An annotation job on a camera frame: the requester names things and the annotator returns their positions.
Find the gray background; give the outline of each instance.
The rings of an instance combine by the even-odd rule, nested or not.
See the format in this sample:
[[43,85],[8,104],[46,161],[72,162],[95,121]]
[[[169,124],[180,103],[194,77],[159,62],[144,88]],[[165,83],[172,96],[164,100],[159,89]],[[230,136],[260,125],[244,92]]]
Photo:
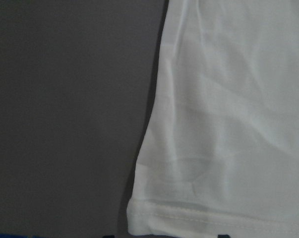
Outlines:
[[0,233],[127,233],[164,0],[0,1]]

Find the blue object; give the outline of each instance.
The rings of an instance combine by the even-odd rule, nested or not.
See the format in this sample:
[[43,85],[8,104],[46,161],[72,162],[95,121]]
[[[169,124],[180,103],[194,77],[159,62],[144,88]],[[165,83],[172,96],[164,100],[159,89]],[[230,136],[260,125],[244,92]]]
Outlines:
[[0,238],[28,238],[28,237],[26,237],[26,236],[15,236],[15,235],[0,234]]

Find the white shirt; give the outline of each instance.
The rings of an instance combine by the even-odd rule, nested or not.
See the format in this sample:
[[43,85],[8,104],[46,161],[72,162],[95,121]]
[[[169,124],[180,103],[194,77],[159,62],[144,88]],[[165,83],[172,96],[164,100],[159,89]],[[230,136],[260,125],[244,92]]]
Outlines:
[[299,238],[299,0],[170,0],[133,235]]

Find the white t-shirt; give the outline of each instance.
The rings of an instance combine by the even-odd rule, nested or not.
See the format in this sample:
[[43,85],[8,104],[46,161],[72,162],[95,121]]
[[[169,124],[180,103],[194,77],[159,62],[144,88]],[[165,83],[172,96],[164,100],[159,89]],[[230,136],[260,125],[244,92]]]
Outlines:
[[170,0],[133,235],[299,238],[299,0]]

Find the stitching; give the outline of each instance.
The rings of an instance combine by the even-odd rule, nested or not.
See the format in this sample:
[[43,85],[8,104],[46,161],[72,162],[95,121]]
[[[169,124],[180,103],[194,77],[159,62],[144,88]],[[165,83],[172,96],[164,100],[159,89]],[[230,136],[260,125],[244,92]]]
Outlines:
[[242,228],[246,230],[254,230],[254,231],[266,231],[270,233],[288,233],[292,235],[299,235],[299,233],[295,231],[284,231],[284,230],[267,230],[267,229],[259,229],[259,228],[252,228],[252,227],[245,227],[245,226],[236,226],[232,224],[225,224],[225,223],[215,223],[215,222],[209,222],[209,221],[204,221],[204,220],[198,220],[198,219],[189,219],[189,218],[182,218],[182,217],[175,217],[175,216],[166,216],[166,215],[161,215],[161,214],[156,214],[156,213],[129,213],[133,216],[143,216],[143,215],[150,215],[150,216],[158,216],[158,217],[166,217],[166,218],[171,218],[171,219],[178,219],[178,220],[185,220],[185,221],[195,221],[195,222],[201,222],[201,223],[207,223],[211,225],[218,225],[218,226],[228,226],[228,227],[235,227],[235,228]]
[[[169,209],[178,209],[178,210],[182,210],[182,211],[187,211],[187,212],[197,212],[197,213],[206,213],[205,211],[200,211],[200,210],[195,210],[195,209],[189,209],[189,208],[182,208],[182,207],[174,207],[174,206],[169,206],[169,205],[161,205],[161,204],[157,204],[154,202],[148,202],[148,201],[137,201],[133,199],[133,202],[136,203],[147,203],[147,204],[151,204],[151,205],[155,205],[155,206],[159,206],[159,207],[165,207],[165,208],[169,208]],[[214,214],[217,216],[220,216],[222,214],[218,214],[218,213],[214,213],[214,212],[208,212],[208,214]],[[229,215],[229,214],[225,214],[225,216],[231,217],[231,218],[242,218],[244,220],[249,220],[249,221],[258,221],[258,222],[262,222],[262,223],[266,223],[266,225],[272,224],[275,226],[282,226],[282,225],[291,225],[291,226],[299,226],[299,224],[297,223],[287,223],[287,222],[279,222],[279,221],[263,221],[261,219],[258,218],[249,218],[249,217],[238,217],[238,216],[233,216],[233,215]]]

